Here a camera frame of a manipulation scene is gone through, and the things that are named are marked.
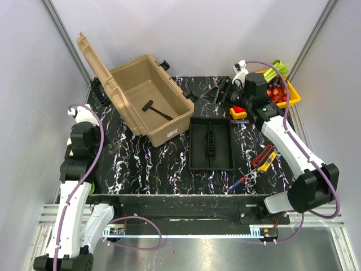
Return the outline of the black tool box tray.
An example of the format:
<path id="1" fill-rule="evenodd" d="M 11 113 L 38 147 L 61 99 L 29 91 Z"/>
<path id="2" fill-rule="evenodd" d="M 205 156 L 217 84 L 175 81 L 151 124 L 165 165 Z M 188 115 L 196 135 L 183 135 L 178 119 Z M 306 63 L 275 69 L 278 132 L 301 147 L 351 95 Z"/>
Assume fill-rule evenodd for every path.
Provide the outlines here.
<path id="1" fill-rule="evenodd" d="M 230 119 L 192 117 L 189 132 L 189 170 L 235 170 Z"/>

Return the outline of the tan plastic tool box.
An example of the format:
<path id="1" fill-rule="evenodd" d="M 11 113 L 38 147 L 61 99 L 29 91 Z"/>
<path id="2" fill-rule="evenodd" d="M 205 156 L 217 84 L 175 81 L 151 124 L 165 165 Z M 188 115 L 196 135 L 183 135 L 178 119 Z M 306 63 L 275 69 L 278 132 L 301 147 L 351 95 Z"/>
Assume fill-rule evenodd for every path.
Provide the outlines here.
<path id="1" fill-rule="evenodd" d="M 152 55 L 142 55 L 116 68 L 108 69 L 83 32 L 77 45 L 100 81 L 104 92 L 132 133 L 146 136 L 159 147 L 190 127 L 193 101 L 158 65 Z M 153 100 L 153 107 L 171 116 L 168 121 L 153 110 L 142 111 Z"/>

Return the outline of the black rubber mallet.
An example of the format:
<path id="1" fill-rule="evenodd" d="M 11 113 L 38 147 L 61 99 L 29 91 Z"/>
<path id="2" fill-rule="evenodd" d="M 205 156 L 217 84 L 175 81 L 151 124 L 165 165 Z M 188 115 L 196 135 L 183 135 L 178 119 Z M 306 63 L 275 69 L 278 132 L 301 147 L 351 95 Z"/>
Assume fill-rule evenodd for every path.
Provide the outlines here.
<path id="1" fill-rule="evenodd" d="M 165 119 L 167 119 L 168 121 L 172 121 L 173 118 L 161 111 L 159 111 L 158 109 L 154 108 L 153 106 L 153 100 L 149 100 L 142 108 L 143 112 L 146 112 L 147 110 L 153 110 L 154 112 L 156 112 L 157 114 L 159 114 L 160 116 L 164 117 Z"/>

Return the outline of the claw hammer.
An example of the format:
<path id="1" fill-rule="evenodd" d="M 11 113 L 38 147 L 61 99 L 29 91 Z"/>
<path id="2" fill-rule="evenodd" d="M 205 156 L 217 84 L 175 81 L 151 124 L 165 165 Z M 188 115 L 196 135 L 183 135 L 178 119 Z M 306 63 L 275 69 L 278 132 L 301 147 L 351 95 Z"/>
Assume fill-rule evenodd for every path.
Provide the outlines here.
<path id="1" fill-rule="evenodd" d="M 112 143 L 109 143 L 105 147 L 104 154 L 105 155 L 115 155 L 115 154 L 118 154 L 121 149 L 122 149 L 121 144 L 113 145 Z"/>

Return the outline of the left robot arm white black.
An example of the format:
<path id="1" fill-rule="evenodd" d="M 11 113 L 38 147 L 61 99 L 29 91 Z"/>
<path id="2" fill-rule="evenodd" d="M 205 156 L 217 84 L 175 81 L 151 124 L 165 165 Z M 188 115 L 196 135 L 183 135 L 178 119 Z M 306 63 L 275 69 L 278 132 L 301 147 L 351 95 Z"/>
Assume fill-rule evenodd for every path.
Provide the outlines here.
<path id="1" fill-rule="evenodd" d="M 64 161 L 60 167 L 60 202 L 45 254 L 34 259 L 34 270 L 92 270 L 94 248 L 107 223 L 116 223 L 122 209 L 109 203 L 94 205 L 87 223 L 83 213 L 94 184 L 92 176 L 105 143 L 100 118 L 89 104 L 68 107 L 74 117 Z"/>

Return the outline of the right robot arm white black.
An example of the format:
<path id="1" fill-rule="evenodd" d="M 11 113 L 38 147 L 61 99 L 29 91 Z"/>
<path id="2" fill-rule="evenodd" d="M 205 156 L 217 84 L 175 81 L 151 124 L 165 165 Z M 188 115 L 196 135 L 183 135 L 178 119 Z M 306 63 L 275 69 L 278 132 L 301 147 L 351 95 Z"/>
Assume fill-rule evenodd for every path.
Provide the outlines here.
<path id="1" fill-rule="evenodd" d="M 295 182 L 289 190 L 266 197 L 263 206 L 257 208 L 260 222 L 268 224 L 284 211 L 313 213 L 314 208 L 330 202 L 335 202 L 336 209 L 328 218 L 338 215 L 338 168 L 319 159 L 289 126 L 286 113 L 271 101 L 263 74 L 249 73 L 243 82 L 221 77 L 201 98 L 245 109 L 250 122 L 273 143 L 293 172 Z"/>

